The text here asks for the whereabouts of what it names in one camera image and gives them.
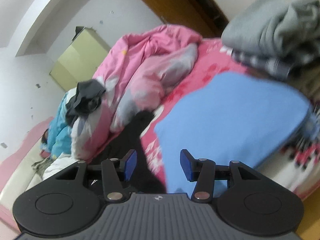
plaid cloth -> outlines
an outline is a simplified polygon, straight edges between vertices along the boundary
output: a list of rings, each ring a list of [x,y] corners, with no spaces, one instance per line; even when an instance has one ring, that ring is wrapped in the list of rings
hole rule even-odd
[[[255,56],[242,51],[232,50],[231,58],[243,65],[262,69],[278,80],[286,80],[293,68],[292,64],[271,57]]]

pink bed frame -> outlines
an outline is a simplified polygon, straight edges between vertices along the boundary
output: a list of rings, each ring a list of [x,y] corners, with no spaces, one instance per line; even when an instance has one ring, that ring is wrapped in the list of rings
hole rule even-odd
[[[27,136],[23,140],[21,147],[14,154],[9,156],[0,164],[0,192],[4,189],[8,180],[21,163],[23,158],[31,150],[31,148],[37,143],[44,131],[48,128],[50,121],[53,117],[49,117],[47,120],[37,124],[33,127]],[[19,233],[19,228],[13,218],[12,213],[3,205],[0,204],[0,221],[7,225],[10,229]]]

wooden wardrobe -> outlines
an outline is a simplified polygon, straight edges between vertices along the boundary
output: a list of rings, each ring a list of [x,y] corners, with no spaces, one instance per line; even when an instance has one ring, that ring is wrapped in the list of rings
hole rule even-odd
[[[228,23],[213,0],[143,0],[164,22],[180,24],[204,38],[220,37]]]

black circular pad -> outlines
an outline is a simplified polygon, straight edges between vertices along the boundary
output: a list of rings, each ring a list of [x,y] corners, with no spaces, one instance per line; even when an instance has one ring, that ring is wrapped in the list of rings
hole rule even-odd
[[[297,228],[303,204],[271,180],[242,180],[218,198],[217,211],[227,224],[244,233],[277,236]]]
[[[36,208],[48,215],[57,215],[68,211],[73,205],[72,198],[61,193],[44,195],[36,201]]]
[[[90,226],[99,198],[75,180],[47,179],[20,195],[12,213],[20,230],[38,236],[65,236]]]
[[[244,205],[252,212],[269,215],[281,208],[281,201],[267,193],[254,193],[244,199]]]

metal screw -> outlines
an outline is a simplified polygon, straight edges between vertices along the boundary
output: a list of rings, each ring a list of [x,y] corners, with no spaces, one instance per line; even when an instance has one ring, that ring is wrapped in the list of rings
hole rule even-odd
[[[195,198],[196,199],[208,199],[210,197],[210,194],[208,192],[205,191],[199,191],[197,193],[195,193]]]
[[[122,199],[123,195],[120,192],[111,192],[107,195],[107,198],[110,200],[119,200]]]

